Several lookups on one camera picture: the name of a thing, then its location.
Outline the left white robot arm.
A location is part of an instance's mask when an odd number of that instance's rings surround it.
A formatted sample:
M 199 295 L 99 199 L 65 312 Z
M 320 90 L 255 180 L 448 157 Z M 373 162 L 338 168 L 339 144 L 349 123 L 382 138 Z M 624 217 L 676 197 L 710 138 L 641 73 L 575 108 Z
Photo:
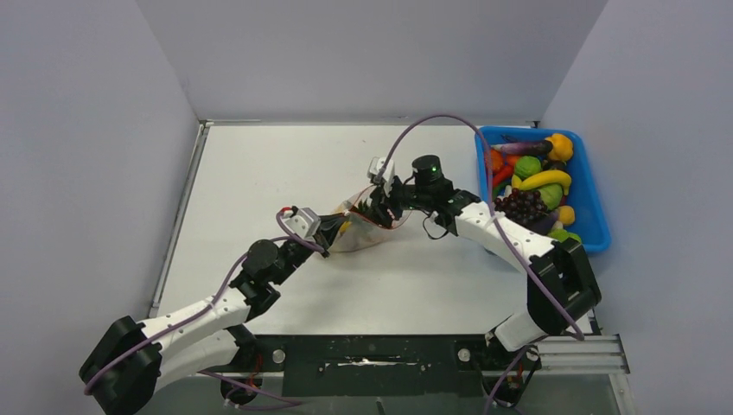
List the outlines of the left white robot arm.
M 114 321 L 80 367 L 83 393 L 106 414 L 135 414 L 168 384 L 231 362 L 248 343 L 245 323 L 274 305 L 277 286 L 313 254 L 329 255 L 350 217 L 281 210 L 284 235 L 252 243 L 213 295 L 162 316 Z

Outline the toy pineapple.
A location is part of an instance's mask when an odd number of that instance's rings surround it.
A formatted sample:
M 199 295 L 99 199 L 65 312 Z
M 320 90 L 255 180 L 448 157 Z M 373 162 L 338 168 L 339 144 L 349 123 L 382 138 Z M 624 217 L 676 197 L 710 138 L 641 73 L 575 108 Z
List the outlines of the toy pineapple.
M 367 220 L 372 220 L 373 219 L 372 204 L 373 204 L 373 200 L 371 198 L 359 199 L 359 201 L 354 204 L 351 210 L 355 214 L 363 218 L 366 218 Z

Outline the clear zip top bag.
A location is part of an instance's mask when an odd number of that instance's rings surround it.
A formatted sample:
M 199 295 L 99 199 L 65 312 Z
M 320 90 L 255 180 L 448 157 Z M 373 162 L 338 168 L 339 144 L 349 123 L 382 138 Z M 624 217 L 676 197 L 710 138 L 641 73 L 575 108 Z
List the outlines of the clear zip top bag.
M 374 189 L 374 185 L 367 186 L 342 201 L 331 211 L 332 214 L 348 214 L 352 222 L 352 226 L 343 235 L 339 235 L 331 252 L 356 252 L 384 243 L 391 238 L 393 231 L 406 223 L 411 215 L 411 211 L 406 211 L 398 220 L 391 216 L 392 222 L 385 226 L 373 220 L 367 220 L 351 210 L 359 199 L 369 198 L 369 195 Z

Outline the toy yellow mango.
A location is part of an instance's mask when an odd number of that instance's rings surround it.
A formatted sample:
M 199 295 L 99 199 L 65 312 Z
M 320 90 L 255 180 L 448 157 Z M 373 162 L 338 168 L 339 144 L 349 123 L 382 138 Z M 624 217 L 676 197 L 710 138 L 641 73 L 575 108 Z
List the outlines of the toy yellow mango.
M 350 227 L 352 226 L 352 222 L 350 220 L 344 221 L 338 228 L 337 234 L 343 235 Z

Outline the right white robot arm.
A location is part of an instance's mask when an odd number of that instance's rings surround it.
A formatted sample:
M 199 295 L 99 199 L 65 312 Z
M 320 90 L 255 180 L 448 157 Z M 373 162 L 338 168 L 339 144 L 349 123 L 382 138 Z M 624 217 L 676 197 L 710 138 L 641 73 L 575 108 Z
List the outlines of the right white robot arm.
M 509 368 L 525 345 L 562 335 L 600 303 L 595 274 L 578 241 L 536 233 L 494 211 L 478 195 L 455 188 L 438 156 L 421 156 L 411 167 L 412 181 L 403 182 L 390 158 L 372 159 L 367 177 L 375 188 L 369 218 L 385 225 L 407 210 L 423 212 L 448 233 L 476 242 L 526 274 L 525 305 L 488 332 L 491 365 Z

